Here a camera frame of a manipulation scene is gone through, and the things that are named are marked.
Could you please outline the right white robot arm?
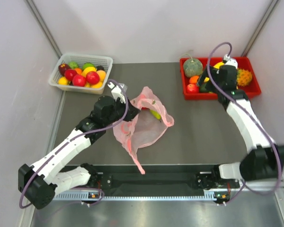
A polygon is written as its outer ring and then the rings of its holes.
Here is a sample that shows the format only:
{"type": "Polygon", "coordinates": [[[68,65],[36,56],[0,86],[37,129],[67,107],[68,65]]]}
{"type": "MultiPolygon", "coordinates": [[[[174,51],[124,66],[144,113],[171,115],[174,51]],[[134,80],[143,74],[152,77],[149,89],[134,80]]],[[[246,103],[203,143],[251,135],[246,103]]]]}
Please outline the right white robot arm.
{"type": "Polygon", "coordinates": [[[236,124],[245,142],[247,155],[235,163],[220,164],[211,176],[212,183],[223,187],[229,179],[258,181],[281,179],[284,166],[284,145],[277,145],[254,114],[245,91],[237,88],[237,69],[207,65],[198,83],[208,77],[206,89],[216,93],[218,101],[236,124]]]}

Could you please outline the orange fruit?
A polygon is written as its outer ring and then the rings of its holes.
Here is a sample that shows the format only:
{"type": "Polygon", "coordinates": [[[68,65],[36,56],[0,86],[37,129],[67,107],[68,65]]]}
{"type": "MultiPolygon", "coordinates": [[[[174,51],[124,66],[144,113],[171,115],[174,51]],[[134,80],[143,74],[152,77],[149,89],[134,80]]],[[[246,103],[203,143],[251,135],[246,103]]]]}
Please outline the orange fruit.
{"type": "Polygon", "coordinates": [[[199,80],[199,76],[192,76],[190,79],[189,79],[189,84],[196,84],[199,80]]]}

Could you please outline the pink printed plastic bag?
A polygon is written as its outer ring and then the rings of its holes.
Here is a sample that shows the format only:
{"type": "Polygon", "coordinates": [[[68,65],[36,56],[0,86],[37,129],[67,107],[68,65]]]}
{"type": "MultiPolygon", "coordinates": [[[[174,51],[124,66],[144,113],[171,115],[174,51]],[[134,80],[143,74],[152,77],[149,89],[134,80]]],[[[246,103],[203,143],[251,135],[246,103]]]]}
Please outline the pink printed plastic bag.
{"type": "Polygon", "coordinates": [[[175,121],[149,87],[144,87],[142,92],[130,103],[140,109],[140,113],[130,122],[119,123],[113,128],[113,133],[116,140],[121,143],[132,158],[139,172],[144,175],[145,170],[137,157],[138,149],[154,144],[169,127],[174,125],[175,121]],[[149,110],[141,110],[142,107],[149,108],[149,110]],[[161,120],[157,120],[150,110],[158,112],[161,115],[161,120]]]}

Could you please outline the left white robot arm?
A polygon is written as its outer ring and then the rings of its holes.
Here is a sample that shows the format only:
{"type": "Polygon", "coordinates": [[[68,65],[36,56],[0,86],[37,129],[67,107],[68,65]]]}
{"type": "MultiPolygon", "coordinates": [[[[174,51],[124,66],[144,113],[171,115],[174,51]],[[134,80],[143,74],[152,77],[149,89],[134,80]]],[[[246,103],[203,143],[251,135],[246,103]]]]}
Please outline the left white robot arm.
{"type": "Polygon", "coordinates": [[[132,121],[140,110],[128,98],[102,96],[94,104],[91,113],[79,122],[70,135],[45,157],[32,165],[23,164],[18,170],[18,190],[21,199],[40,210],[46,207],[55,195],[79,185],[91,188],[98,182],[92,167],[83,164],[71,171],[61,170],[81,151],[93,145],[108,129],[120,122],[132,121]]]}

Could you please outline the green yellow fruit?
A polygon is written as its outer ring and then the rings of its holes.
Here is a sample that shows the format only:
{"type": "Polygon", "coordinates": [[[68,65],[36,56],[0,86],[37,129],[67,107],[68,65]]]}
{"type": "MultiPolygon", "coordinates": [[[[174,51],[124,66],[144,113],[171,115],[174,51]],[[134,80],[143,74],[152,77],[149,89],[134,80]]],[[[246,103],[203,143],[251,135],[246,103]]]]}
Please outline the green yellow fruit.
{"type": "Polygon", "coordinates": [[[154,110],[150,110],[150,113],[157,119],[157,120],[161,120],[161,115],[158,113],[158,112],[156,112],[156,111],[154,111],[154,110]]]}

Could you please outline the dark green avocado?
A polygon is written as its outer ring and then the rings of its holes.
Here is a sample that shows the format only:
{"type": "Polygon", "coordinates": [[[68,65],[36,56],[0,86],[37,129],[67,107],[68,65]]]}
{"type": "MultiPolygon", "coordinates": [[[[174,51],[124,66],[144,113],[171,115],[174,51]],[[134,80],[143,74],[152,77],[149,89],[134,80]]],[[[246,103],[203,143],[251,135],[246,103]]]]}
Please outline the dark green avocado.
{"type": "Polygon", "coordinates": [[[211,86],[208,85],[207,83],[203,83],[203,84],[199,87],[199,92],[200,92],[200,93],[210,93],[210,92],[211,92],[211,86]]]}

